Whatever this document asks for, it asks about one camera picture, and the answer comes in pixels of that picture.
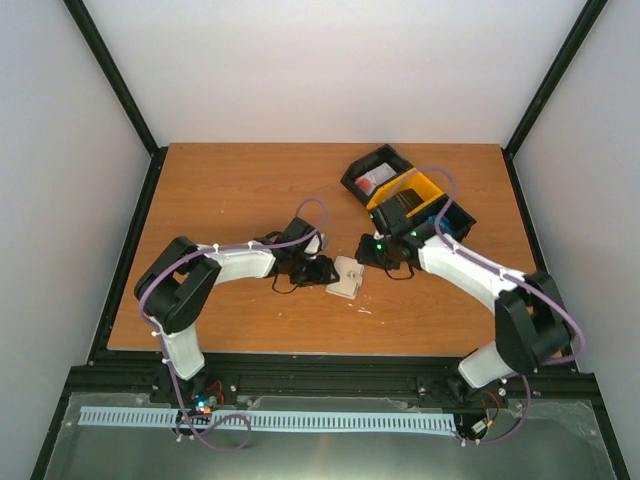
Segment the beige card holder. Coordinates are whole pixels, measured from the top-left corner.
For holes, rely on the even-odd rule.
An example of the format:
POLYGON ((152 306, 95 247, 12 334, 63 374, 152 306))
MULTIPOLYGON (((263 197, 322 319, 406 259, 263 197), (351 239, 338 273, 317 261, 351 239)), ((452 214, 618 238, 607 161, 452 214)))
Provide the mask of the beige card holder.
POLYGON ((325 291, 332 295, 354 300, 363 282, 364 266, 356 259, 337 256, 334 267, 339 279, 327 285, 325 291))

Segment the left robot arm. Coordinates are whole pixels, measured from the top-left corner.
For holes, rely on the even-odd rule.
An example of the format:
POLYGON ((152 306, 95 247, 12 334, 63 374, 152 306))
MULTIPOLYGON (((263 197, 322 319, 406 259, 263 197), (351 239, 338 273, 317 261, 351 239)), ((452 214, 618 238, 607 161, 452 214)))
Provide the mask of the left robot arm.
POLYGON ((186 402, 201 400, 208 378, 195 322, 215 286, 243 279, 289 278, 294 290, 340 280, 334 261, 322 253, 325 235, 296 216, 282 231, 246 243, 196 244, 173 239, 138 280, 139 312, 158 336, 164 362, 175 373, 172 388, 186 402))

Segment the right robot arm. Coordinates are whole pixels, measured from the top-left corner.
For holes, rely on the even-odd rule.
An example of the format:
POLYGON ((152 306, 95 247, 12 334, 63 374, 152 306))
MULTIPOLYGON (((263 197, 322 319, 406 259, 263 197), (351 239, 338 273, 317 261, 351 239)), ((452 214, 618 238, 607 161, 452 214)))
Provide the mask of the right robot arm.
POLYGON ((493 314, 493 340, 464 357, 447 381, 455 402, 469 402, 498 379, 533 373, 568 347, 575 331, 549 274, 509 269, 462 245, 476 221, 448 195, 419 201, 405 190, 370 208, 375 231, 362 236, 356 255, 386 273, 406 266, 438 276, 493 314))

